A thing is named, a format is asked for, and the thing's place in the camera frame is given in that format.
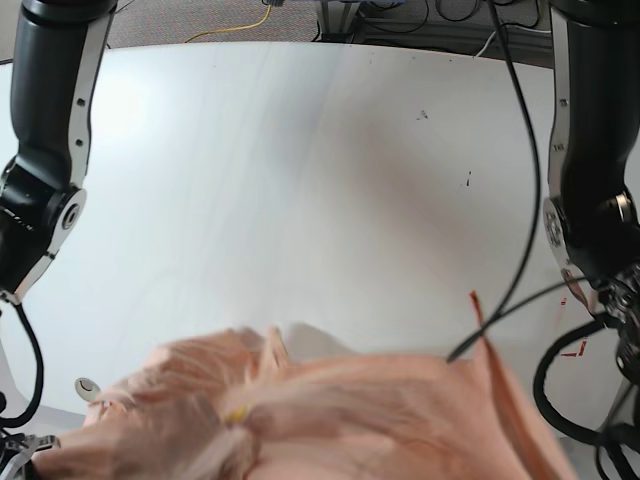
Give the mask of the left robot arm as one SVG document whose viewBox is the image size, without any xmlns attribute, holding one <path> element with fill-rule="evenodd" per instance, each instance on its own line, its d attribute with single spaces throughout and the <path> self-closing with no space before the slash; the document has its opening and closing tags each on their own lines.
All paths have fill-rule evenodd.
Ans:
<svg viewBox="0 0 640 480">
<path fill-rule="evenodd" d="M 639 4 L 552 1 L 555 111 L 545 211 L 561 267 L 586 277 L 591 312 L 620 320 L 616 363 L 639 381 L 639 220 L 625 183 L 639 136 Z"/>
</svg>

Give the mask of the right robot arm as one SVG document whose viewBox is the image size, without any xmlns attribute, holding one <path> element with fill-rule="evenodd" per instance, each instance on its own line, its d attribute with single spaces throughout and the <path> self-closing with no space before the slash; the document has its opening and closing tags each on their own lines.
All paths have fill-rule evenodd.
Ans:
<svg viewBox="0 0 640 480">
<path fill-rule="evenodd" d="M 1 419 L 1 476 L 35 479 L 35 453 L 53 436 L 21 429 L 38 410 L 44 361 L 23 301 L 58 256 L 84 209 L 91 105 L 116 2 L 24 1 L 10 89 L 18 149 L 1 173 L 1 299 L 15 309 L 32 347 L 34 391 L 25 410 Z"/>
</svg>

